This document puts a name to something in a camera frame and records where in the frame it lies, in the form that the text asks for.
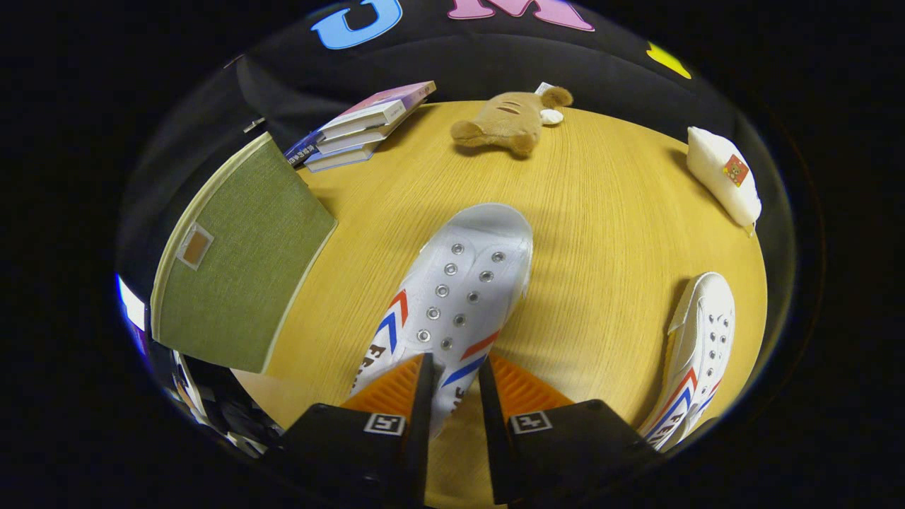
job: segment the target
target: plush toy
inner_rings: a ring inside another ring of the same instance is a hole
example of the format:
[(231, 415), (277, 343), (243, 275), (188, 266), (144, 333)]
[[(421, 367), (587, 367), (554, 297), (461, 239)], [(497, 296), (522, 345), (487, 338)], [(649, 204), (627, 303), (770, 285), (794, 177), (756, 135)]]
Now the plush toy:
[(450, 133), (457, 145), (480, 147), (497, 145), (527, 156), (538, 144), (543, 123), (559, 123), (557, 106), (572, 104), (572, 94), (562, 87), (550, 87), (541, 94), (509, 91), (487, 101), (473, 120), (460, 120)]

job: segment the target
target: pink letter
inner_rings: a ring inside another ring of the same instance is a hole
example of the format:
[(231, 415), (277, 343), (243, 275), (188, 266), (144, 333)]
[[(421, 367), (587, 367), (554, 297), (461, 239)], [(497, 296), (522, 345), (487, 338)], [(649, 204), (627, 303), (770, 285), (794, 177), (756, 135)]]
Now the pink letter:
[[(452, 19), (476, 19), (491, 17), (493, 9), (481, 5), (481, 0), (453, 0), (455, 9), (448, 14)], [(530, 4), (537, 4), (534, 16), (547, 23), (559, 24), (577, 30), (593, 32), (594, 27), (581, 19), (575, 8), (563, 0), (487, 0), (510, 16), (520, 17), (528, 11)]]

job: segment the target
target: white sneaker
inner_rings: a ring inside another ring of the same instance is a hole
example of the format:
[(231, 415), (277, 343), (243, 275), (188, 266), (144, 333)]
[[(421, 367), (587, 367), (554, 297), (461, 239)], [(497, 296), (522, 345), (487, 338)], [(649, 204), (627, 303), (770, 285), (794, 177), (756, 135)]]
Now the white sneaker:
[(692, 279), (667, 333), (663, 390), (638, 430), (663, 451), (689, 434), (726, 372), (735, 336), (735, 301), (726, 279), (713, 272)]
[(430, 429), (436, 437), (527, 292), (532, 251), (531, 226), (511, 206), (486, 203), (456, 214), (421, 248), (349, 396), (400, 362), (431, 352), (436, 382)]

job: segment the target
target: green fabric cover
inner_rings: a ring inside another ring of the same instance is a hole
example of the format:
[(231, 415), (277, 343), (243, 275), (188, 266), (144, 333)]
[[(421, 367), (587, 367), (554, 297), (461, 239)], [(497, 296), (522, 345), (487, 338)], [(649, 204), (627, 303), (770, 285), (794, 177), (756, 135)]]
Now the green fabric cover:
[(155, 332), (185, 355), (253, 372), (266, 368), (284, 313), (336, 226), (267, 137), (202, 205), (195, 221), (214, 241), (197, 271), (173, 261)]

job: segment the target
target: red sticker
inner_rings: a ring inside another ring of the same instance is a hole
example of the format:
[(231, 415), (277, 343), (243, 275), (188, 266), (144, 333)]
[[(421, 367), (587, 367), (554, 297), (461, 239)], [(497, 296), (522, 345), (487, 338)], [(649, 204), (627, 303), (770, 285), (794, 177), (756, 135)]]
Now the red sticker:
[(748, 167), (745, 166), (745, 163), (741, 162), (741, 159), (736, 157), (735, 154), (732, 154), (732, 157), (729, 158), (729, 162), (726, 163), (726, 166), (723, 167), (723, 173), (729, 177), (736, 187), (741, 187), (741, 183), (745, 180), (745, 177), (748, 176)]

